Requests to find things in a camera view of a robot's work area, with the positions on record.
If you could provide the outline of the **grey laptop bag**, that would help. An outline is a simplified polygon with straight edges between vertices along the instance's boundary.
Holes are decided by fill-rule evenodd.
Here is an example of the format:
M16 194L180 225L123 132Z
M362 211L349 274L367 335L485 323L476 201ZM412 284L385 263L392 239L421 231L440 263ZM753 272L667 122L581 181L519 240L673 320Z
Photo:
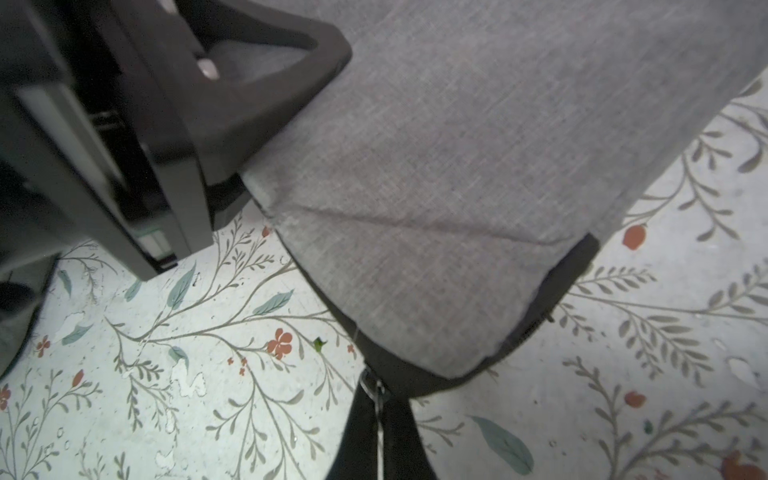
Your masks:
M367 361L332 479L428 479L411 398L512 352L767 64L763 1L281 1L353 57L243 168Z

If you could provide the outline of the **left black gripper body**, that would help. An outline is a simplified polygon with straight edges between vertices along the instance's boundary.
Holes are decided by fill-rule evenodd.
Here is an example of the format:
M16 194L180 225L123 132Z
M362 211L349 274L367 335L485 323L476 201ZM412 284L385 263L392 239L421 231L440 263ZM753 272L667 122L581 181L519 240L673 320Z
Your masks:
M241 166L349 63L328 23L252 1L1 5L1 367L58 254L93 239L143 280L210 245Z

